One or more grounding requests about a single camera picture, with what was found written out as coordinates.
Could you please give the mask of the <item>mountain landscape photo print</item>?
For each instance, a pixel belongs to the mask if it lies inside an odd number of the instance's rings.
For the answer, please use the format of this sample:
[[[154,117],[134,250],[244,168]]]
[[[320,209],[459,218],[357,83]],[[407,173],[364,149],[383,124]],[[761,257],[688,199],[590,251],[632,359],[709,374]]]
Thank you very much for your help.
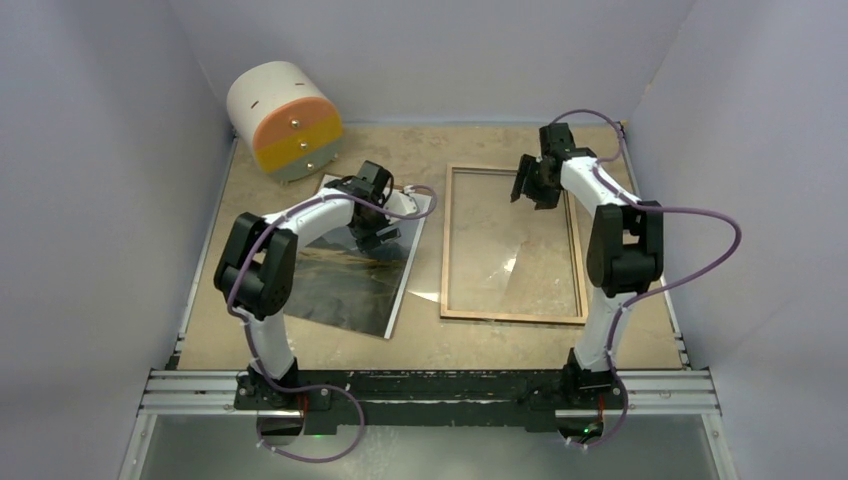
[[[396,238],[365,253],[345,226],[317,238],[298,253],[284,314],[390,338],[424,224],[401,220],[387,229]]]

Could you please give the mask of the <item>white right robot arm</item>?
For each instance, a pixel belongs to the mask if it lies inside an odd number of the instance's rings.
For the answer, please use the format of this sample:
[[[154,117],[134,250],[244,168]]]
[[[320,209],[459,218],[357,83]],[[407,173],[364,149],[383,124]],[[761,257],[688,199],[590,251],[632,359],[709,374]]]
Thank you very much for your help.
[[[569,125],[539,130],[540,153],[521,157],[510,199],[526,197],[537,210],[558,206],[569,193],[592,216],[585,270],[594,288],[587,323],[569,352],[561,381],[564,399],[584,407],[615,385],[618,328],[629,316],[626,301],[646,293],[664,266],[664,221],[655,201],[631,195],[579,147]]]

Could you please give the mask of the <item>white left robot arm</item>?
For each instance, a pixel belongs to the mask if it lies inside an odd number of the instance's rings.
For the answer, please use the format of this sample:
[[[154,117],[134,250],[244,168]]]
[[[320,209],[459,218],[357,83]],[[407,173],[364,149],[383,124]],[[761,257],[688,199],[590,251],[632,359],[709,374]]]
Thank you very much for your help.
[[[372,250],[396,238],[397,223],[423,211],[411,189],[396,188],[389,170],[366,161],[357,174],[333,179],[291,207],[236,217],[213,283],[244,329],[249,370],[263,378],[259,395],[272,408],[289,407],[302,388],[282,319],[298,253],[341,227],[360,249]]]

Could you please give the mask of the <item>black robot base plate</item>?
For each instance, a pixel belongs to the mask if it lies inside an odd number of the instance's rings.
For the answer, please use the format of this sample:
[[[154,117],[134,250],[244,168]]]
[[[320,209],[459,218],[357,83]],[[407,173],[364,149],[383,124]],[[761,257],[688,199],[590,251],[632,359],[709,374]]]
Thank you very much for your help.
[[[625,405],[623,386],[567,391],[564,368],[541,370],[300,370],[301,390],[273,390],[248,370],[238,375],[237,410],[262,417],[288,410],[308,435],[342,425],[521,427],[527,432],[593,436],[605,414]]]

